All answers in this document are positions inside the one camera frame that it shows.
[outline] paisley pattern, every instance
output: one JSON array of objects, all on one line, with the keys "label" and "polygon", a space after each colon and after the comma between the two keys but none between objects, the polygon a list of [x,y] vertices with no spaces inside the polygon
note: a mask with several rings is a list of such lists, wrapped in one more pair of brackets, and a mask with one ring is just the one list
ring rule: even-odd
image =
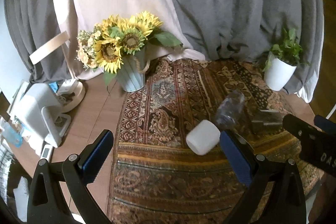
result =
[{"label": "paisley pattern", "polygon": [[[204,119],[211,120],[232,90],[246,98],[235,130],[268,159],[295,159],[305,193],[318,180],[317,169],[298,158],[299,141],[287,131],[253,132],[258,109],[291,110],[270,90],[250,63],[161,58],[142,90],[125,99],[116,132],[108,217],[114,223],[222,223],[246,190],[216,146],[198,156],[185,137]],[[253,219],[265,206],[270,184]]]}]

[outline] small display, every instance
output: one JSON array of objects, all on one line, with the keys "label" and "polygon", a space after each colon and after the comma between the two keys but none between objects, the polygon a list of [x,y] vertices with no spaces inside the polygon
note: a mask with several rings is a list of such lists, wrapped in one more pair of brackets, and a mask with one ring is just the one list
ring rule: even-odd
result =
[{"label": "small display", "polygon": [[42,155],[43,158],[46,158],[46,157],[47,157],[49,150],[50,150],[49,148],[46,148],[46,149],[44,150],[44,153],[43,153],[43,155]]}]

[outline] white cord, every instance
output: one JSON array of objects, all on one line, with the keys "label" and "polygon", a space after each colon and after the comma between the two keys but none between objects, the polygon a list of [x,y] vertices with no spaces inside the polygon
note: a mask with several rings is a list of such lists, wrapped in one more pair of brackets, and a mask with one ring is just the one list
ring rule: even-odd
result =
[{"label": "white cord", "polygon": [[329,114],[326,116],[326,118],[329,119],[331,115],[334,114],[335,110],[336,110],[336,104],[334,105],[333,109],[329,112]]}]

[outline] white flower pot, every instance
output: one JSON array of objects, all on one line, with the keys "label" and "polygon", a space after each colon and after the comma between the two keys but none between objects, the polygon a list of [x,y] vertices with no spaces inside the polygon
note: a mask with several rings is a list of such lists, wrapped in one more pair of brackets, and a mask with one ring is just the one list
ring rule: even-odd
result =
[{"label": "white flower pot", "polygon": [[292,77],[296,66],[291,66],[279,60],[273,53],[268,55],[271,66],[266,70],[264,80],[271,90],[279,91]]},{"label": "white flower pot", "polygon": [[[140,68],[145,66],[145,50],[142,49],[134,55],[140,63]],[[145,74],[140,74],[137,69],[137,63],[133,56],[123,57],[123,65],[117,72],[117,81],[124,91],[134,92],[143,88],[145,85]]]}]

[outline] white wall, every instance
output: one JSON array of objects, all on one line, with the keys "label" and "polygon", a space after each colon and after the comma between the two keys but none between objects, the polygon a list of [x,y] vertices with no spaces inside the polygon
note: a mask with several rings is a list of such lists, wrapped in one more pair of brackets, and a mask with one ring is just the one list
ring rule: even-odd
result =
[{"label": "white wall", "polygon": [[28,81],[29,76],[9,35],[3,0],[0,0],[0,90],[10,103],[21,80]]}]

